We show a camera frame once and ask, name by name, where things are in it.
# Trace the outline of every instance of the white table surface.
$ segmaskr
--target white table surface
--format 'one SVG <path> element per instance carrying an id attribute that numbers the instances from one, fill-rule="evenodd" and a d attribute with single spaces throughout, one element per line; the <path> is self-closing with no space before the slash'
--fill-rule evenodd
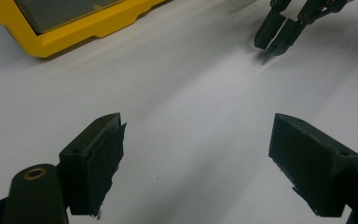
<path id="1" fill-rule="evenodd" d="M 57 164 L 93 120 L 121 112 L 125 156 L 99 223 L 345 223 L 350 209 L 316 217 L 268 149 L 279 112 L 358 152 L 358 1 L 263 66 L 253 37 L 269 2 L 238 1 L 174 0 L 49 60 L 0 26 L 0 199 L 17 172 Z"/>

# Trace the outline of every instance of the white surface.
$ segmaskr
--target white surface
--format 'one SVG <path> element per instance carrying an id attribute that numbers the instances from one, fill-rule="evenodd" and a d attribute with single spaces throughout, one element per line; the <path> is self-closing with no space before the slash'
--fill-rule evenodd
<path id="1" fill-rule="evenodd" d="M 358 152 L 358 1 L 264 66 L 253 37 L 269 2 L 235 1 L 175 0 L 50 60 L 0 26 L 0 199 L 14 174 L 57 164 L 94 119 L 121 112 L 125 156 L 100 223 L 345 223 L 348 210 L 316 217 L 268 148 L 280 112 Z"/>

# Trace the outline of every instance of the screw hole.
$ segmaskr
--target screw hole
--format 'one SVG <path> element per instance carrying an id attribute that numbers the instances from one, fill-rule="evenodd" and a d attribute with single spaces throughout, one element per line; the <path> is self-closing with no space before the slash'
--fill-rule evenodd
<path id="1" fill-rule="evenodd" d="M 77 154 L 77 153 L 79 153 L 79 152 L 80 152 L 80 148 L 74 148 L 74 149 L 72 149 L 72 153 Z"/>
<path id="2" fill-rule="evenodd" d="M 305 12 L 301 13 L 301 14 L 300 14 L 300 18 L 301 18 L 301 19 L 307 18 L 307 13 L 305 13 Z"/>
<path id="3" fill-rule="evenodd" d="M 25 173 L 23 178 L 26 180 L 34 180 L 34 179 L 37 179 L 40 176 L 44 175 L 45 173 L 46 173 L 45 168 L 35 168 L 35 169 L 30 170 L 27 173 Z"/>
<path id="4" fill-rule="evenodd" d="M 346 151 L 339 151 L 338 155 L 340 155 L 340 156 L 348 156 L 349 154 Z"/>

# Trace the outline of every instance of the robotic hand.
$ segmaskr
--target robotic hand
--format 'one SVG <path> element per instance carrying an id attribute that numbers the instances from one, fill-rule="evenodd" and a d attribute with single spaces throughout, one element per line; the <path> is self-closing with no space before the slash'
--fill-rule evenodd
<path id="1" fill-rule="evenodd" d="M 297 40 L 307 25 L 330 13 L 337 13 L 352 0 L 307 0 L 297 21 L 281 15 L 291 0 L 271 0 L 271 11 L 255 35 L 255 47 L 267 50 L 267 58 L 284 54 Z"/>

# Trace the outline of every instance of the yellow plastic frame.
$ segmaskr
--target yellow plastic frame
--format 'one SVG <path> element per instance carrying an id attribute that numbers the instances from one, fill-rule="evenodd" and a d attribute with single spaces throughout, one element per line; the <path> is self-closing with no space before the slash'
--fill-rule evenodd
<path id="1" fill-rule="evenodd" d="M 0 0 L 0 24 L 30 55 L 46 58 L 92 36 L 105 37 L 133 24 L 139 15 L 165 0 L 123 0 L 54 30 L 37 35 L 13 0 Z"/>

